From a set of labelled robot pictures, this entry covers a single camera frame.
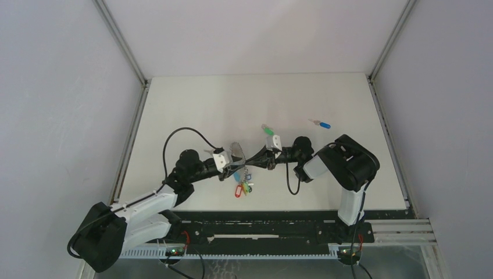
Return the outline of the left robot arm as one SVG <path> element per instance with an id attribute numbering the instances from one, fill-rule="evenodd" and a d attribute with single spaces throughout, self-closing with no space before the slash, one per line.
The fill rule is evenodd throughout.
<path id="1" fill-rule="evenodd" d="M 187 149 L 180 153 L 174 169 L 157 190 L 125 203 L 93 205 L 68 241 L 69 255 L 83 259 L 100 273 L 123 252 L 145 242 L 159 238 L 177 241 L 182 228 L 171 209 L 193 194 L 193 183 L 212 177 L 224 180 L 245 163 L 222 148 L 211 155 L 201 161 L 197 151 Z"/>

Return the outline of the red tagged key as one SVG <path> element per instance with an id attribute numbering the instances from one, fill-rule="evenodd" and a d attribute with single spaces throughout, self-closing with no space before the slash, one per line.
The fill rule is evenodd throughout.
<path id="1" fill-rule="evenodd" d="M 236 186 L 236 188 L 235 188 L 235 193 L 234 193 L 234 196 L 235 196 L 236 198 L 240 198 L 240 197 L 241 197 L 241 195 L 242 195 L 242 193 L 243 193 L 243 186 L 242 186 L 242 184 L 238 184 L 238 185 Z"/>

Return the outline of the green tagged key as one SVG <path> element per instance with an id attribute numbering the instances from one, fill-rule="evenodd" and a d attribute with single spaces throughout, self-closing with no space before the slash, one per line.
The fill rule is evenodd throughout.
<path id="1" fill-rule="evenodd" d="M 245 195 L 248 195 L 249 193 L 252 192 L 252 186 L 250 183 L 248 182 L 243 182 L 242 183 L 242 187 L 243 187 L 243 190 L 244 190 L 244 193 Z"/>

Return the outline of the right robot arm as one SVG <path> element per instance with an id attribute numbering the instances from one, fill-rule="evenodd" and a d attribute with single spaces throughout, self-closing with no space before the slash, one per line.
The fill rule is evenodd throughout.
<path id="1" fill-rule="evenodd" d="M 278 164 L 296 163 L 293 171 L 303 183 L 330 172 L 342 186 L 336 234 L 344 242 L 352 241 L 364 218 L 366 190 L 380 169 L 377 157 L 346 134 L 317 152 L 305 136 L 297 137 L 289 147 L 278 147 L 279 142 L 276 135 L 268 137 L 265 147 L 245 164 L 273 170 Z"/>

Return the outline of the metal key organiser with rings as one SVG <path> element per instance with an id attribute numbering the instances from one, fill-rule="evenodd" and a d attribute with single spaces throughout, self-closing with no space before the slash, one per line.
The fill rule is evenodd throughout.
<path id="1" fill-rule="evenodd" d="M 245 165 L 245 154 L 239 142 L 231 143 L 230 151 L 232 158 L 234 159 L 233 177 L 235 179 L 235 182 L 237 183 L 235 189 L 235 197 L 240 198 L 241 195 L 248 196 L 252 192 L 253 183 L 251 182 L 252 174 Z"/>

